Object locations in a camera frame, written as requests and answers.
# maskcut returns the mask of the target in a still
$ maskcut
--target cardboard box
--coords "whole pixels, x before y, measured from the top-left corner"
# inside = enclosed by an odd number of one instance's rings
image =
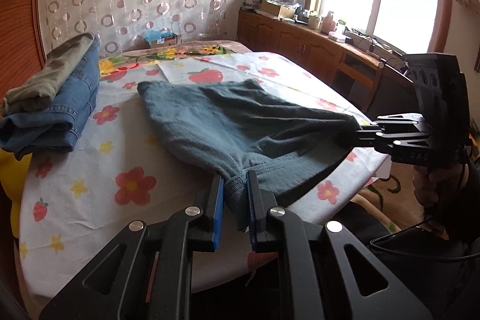
[[[150,48],[163,48],[163,47],[169,47],[172,45],[177,45],[177,42],[178,42],[178,36],[176,34],[173,34],[172,37],[150,41],[149,44],[150,44]]]
[[[267,1],[262,1],[260,10],[271,14],[272,16],[281,17],[281,18],[293,18],[295,14],[295,9],[290,9],[285,6],[279,6]]]

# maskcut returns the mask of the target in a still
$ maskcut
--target wooden headboard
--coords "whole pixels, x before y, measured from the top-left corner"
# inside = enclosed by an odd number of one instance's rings
[[[45,64],[38,0],[0,0],[0,99]]]

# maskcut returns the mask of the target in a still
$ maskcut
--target bed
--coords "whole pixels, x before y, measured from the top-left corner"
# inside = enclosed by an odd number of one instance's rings
[[[242,81],[312,108],[368,119],[352,104],[286,58],[251,52],[233,41],[204,41],[123,53],[100,60],[97,107],[70,154],[33,156],[20,212],[18,260],[25,301],[44,306],[125,225],[166,220],[208,190],[212,174],[171,156],[153,136],[136,85]],[[376,174],[386,156],[355,148],[330,176],[289,209],[323,223]],[[120,183],[129,181],[127,188]],[[225,209],[220,250],[195,253],[193,291],[246,274],[275,254],[251,252],[248,233]]]

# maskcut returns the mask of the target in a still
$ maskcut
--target silver bolt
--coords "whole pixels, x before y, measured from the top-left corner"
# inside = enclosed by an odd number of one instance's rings
[[[198,216],[200,214],[200,208],[196,206],[189,206],[185,209],[185,213],[189,216]]]
[[[270,209],[270,214],[274,217],[282,217],[285,214],[285,209],[280,206],[274,206]]]
[[[138,221],[138,220],[132,221],[128,225],[128,229],[130,229],[133,232],[141,231],[143,229],[143,222]]]
[[[343,228],[342,224],[340,224],[338,221],[329,221],[327,222],[326,227],[330,232],[333,232],[333,233],[338,233]]]

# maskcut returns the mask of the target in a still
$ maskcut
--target yellow cushion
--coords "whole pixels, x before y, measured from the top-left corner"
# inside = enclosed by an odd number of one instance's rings
[[[19,162],[13,153],[0,150],[0,183],[7,197],[11,199],[10,224],[15,238],[19,237],[20,202],[31,159],[32,154],[24,156]]]

